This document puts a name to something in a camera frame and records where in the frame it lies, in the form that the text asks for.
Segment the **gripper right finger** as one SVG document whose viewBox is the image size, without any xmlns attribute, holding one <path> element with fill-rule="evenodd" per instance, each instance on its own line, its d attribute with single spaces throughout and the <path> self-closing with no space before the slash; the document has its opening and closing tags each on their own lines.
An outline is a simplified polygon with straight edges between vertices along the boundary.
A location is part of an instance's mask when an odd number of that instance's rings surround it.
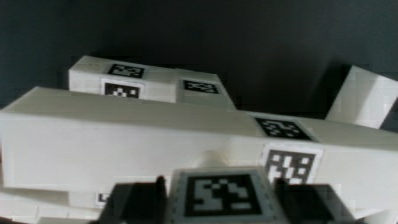
<svg viewBox="0 0 398 224">
<path fill-rule="evenodd" d="M 275 196 L 289 224 L 356 224 L 328 184 L 273 183 Z"/>
</svg>

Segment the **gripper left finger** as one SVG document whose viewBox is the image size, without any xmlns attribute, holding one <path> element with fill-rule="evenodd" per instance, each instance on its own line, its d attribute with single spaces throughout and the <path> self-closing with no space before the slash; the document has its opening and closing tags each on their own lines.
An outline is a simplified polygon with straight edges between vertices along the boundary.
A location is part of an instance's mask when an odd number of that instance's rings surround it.
<svg viewBox="0 0 398 224">
<path fill-rule="evenodd" d="M 164 178 L 113 186 L 99 217 L 88 224 L 163 224 Z"/>
</svg>

